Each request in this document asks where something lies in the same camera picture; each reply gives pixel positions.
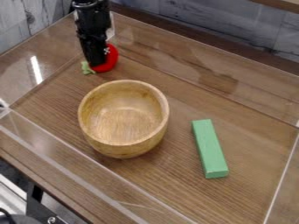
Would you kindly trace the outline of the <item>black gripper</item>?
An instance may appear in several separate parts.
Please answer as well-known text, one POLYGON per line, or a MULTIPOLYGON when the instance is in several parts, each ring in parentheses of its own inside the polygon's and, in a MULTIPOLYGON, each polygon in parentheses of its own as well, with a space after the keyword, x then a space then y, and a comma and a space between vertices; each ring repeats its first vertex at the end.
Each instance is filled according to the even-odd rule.
POLYGON ((73 8, 82 51, 95 67, 107 61, 107 31, 113 26, 110 3, 109 0, 73 0, 73 8))

